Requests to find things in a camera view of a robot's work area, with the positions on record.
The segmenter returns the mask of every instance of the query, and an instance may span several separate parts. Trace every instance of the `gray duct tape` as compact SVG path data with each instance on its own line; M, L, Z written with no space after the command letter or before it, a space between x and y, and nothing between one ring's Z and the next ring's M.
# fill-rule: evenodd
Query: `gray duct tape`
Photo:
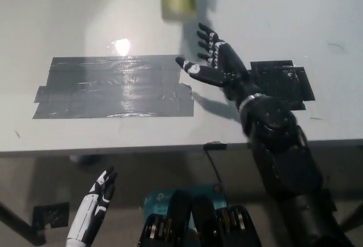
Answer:
M192 117L175 57L54 58L33 118Z

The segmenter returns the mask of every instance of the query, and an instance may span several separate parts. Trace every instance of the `robotic hand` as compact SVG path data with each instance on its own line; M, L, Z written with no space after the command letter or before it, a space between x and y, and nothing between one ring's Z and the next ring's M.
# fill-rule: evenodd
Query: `robotic hand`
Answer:
M73 220L66 247L91 246L106 215L109 202L115 192L117 173L113 167L104 171L91 187Z
M182 57L175 61L191 78L222 87L235 102L265 189L277 202L295 246L353 246L332 215L333 202L322 189L323 177L294 114L253 83L236 52L215 31L201 23L199 29L199 46L208 54L198 57L208 65Z

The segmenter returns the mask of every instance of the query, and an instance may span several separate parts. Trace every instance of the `black tape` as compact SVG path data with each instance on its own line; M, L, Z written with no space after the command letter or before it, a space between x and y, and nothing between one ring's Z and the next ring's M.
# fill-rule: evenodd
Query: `black tape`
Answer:
M304 101L315 101L303 67L291 60L251 62L252 80L268 96L280 98L290 110L306 110Z
M33 209L32 226L44 230L47 224L51 228L67 227L69 218L69 203L59 203L49 206L35 206Z
M219 141L209 142L204 144L203 151L215 151L215 150L226 150L227 144L221 143Z

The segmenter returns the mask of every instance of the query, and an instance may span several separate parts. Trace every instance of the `table leg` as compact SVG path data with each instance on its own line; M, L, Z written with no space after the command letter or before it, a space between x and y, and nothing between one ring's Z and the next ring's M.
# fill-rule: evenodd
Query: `table leg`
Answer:
M44 235L38 234L38 231L34 227L31 227L2 203L0 203L0 222L3 222L34 246L45 244Z

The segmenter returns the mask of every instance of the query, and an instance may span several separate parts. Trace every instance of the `black mechanical part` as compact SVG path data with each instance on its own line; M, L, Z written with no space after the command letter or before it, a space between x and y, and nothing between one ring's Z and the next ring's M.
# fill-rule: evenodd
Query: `black mechanical part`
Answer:
M167 215L151 214L143 227L138 247L182 247L192 212L192 197L177 190L170 198Z
M174 247L175 232L172 219L151 214L145 222L137 247Z
M209 34L209 42L201 37L209 46L207 60L214 59L215 70L230 78L223 91L236 103L266 191L277 202L295 246L353 246L332 215L322 175L293 113L281 99L264 95L229 44L204 25L199 28ZM182 60L176 60L181 67ZM191 77L203 80L201 75Z
M175 245L184 246L192 212L192 197L189 192L176 190L170 198L167 217L173 221Z
M279 98L290 110L306 110L303 101L315 100L305 69L291 60L251 62L249 72L266 95Z
M222 231L211 200L201 195L193 199L192 213L201 247L221 247Z
M216 210L222 226L223 246L261 247L261 242L250 214L243 206Z
M22 236L33 246L41 246L45 244L45 236L35 227L30 226L10 209L0 203L0 222L4 223L19 236Z

